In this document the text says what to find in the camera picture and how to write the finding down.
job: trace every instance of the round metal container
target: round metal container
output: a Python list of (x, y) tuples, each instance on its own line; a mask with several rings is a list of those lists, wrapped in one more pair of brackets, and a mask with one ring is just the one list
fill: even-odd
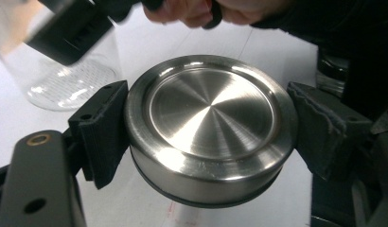
[(291, 154), (297, 117), (276, 82), (244, 62), (188, 56), (158, 64), (125, 106), (132, 157), (162, 194), (226, 207), (273, 182)]

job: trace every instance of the white surface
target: white surface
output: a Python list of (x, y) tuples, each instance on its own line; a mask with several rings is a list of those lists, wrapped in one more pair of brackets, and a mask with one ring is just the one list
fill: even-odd
[[(181, 24), (155, 25), (141, 9), (116, 28), (121, 67), (129, 86), (153, 65), (174, 57), (212, 54), (258, 67), (286, 87), (288, 81), (313, 85), (316, 47), (278, 30), (220, 24), (213, 30)], [(55, 113), (28, 103), (0, 62), (0, 166), (10, 161), (15, 143), (40, 130), (64, 131), (71, 112)], [(198, 209), (154, 191), (126, 152), (114, 181), (97, 191), (78, 176), (88, 226), (309, 226), (311, 175), (294, 151), (264, 194), (227, 209)]]

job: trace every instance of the circular lid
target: circular lid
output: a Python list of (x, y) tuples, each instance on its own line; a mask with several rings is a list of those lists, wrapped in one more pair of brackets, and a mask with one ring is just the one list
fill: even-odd
[(132, 146), (154, 161), (148, 165), (203, 180), (242, 179), (280, 167), (293, 149), (296, 120), (277, 83), (216, 56), (151, 68), (126, 103)]

